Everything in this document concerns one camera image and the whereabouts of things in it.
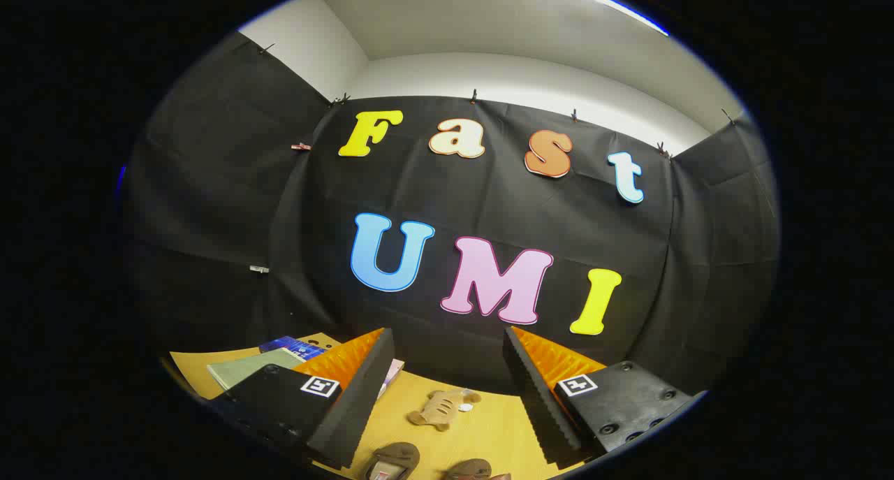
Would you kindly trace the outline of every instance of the plush toy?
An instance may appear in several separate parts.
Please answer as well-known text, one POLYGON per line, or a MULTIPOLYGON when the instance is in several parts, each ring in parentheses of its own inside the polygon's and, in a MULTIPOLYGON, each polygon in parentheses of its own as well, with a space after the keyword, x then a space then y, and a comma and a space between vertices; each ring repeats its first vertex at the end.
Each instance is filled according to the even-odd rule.
POLYGON ((428 403, 422 412, 413 411, 406 415, 414 425, 432 425, 438 431, 450 429, 450 421, 463 403, 478 403, 481 395, 470 390, 433 391, 428 395, 428 403))

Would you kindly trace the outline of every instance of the ceiling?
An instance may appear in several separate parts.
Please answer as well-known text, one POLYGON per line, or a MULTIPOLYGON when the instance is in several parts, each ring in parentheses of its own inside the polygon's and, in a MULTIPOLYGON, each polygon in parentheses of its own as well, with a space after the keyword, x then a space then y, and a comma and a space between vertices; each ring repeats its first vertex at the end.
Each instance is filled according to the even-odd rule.
POLYGON ((371 60, 444 52, 533 57, 639 89, 709 133, 728 123, 721 108, 731 116, 742 110, 673 38, 592 0, 325 2, 371 60))

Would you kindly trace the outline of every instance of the pink letter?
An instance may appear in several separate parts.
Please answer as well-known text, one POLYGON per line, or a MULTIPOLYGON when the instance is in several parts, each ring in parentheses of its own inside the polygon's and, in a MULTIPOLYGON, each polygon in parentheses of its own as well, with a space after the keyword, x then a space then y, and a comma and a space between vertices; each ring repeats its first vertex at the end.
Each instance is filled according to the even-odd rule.
POLYGON ((457 270, 453 292, 441 300, 441 308, 456 314, 472 312, 469 294, 474 284, 478 306, 485 317, 494 311, 505 296, 511 294, 506 306, 500 309, 498 317, 506 323, 537 323, 534 306, 537 304, 543 274, 552 266, 552 254, 526 249, 501 274, 494 247, 485 239, 458 238, 456 247, 460 251, 460 269, 457 270))

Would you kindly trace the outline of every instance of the blue letter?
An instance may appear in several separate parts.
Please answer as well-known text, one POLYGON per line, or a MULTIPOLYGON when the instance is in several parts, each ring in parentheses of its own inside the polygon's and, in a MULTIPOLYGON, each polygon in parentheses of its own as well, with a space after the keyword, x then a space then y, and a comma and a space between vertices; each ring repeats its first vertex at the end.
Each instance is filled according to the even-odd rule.
POLYGON ((425 239, 434 235, 434 228, 418 221, 405 221, 400 224, 400 231, 406 235, 403 244, 403 255, 397 271, 386 273, 376 266, 376 255, 382 234, 390 228, 390 220, 384 216, 361 212, 354 219, 357 223, 357 237, 351 251, 351 270, 360 282, 379 291, 400 291, 409 288, 416 280, 419 261, 422 260, 422 247, 425 239))
POLYGON ((633 175, 643 174, 643 169, 633 163, 633 158, 628 152, 609 155, 609 162, 615 167, 615 184, 620 196, 630 203, 642 203, 645 196, 643 191, 633 184, 633 175))

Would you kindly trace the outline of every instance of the wooden table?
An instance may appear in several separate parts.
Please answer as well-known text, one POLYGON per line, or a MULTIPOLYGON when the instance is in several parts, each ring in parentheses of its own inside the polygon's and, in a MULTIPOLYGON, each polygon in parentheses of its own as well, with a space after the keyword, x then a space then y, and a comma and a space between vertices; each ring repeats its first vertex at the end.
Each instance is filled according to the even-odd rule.
MULTIPOLYGON (((337 345, 328 337, 311 335, 307 339, 325 339, 321 343, 337 345)), ((202 398, 221 394, 220 385, 211 378, 208 363, 239 359, 259 353, 258 347, 220 353, 170 353, 183 377, 202 398)), ((460 412, 450 423, 448 431, 434 426, 415 426, 406 419, 413 410, 422 410, 431 391, 457 388, 442 384, 404 370, 386 392, 376 401, 360 439, 350 468, 333 470, 314 463, 317 467, 358 479, 372 452, 392 442, 411 442, 419 448, 419 466, 412 480, 441 480, 444 471, 453 464, 470 458, 483 458, 491 463, 494 474, 511 473, 513 480, 544 480, 556 474, 574 470, 583 463, 559 470, 547 464, 534 436, 534 429, 517 396, 478 391, 482 400, 469 412, 460 412)))

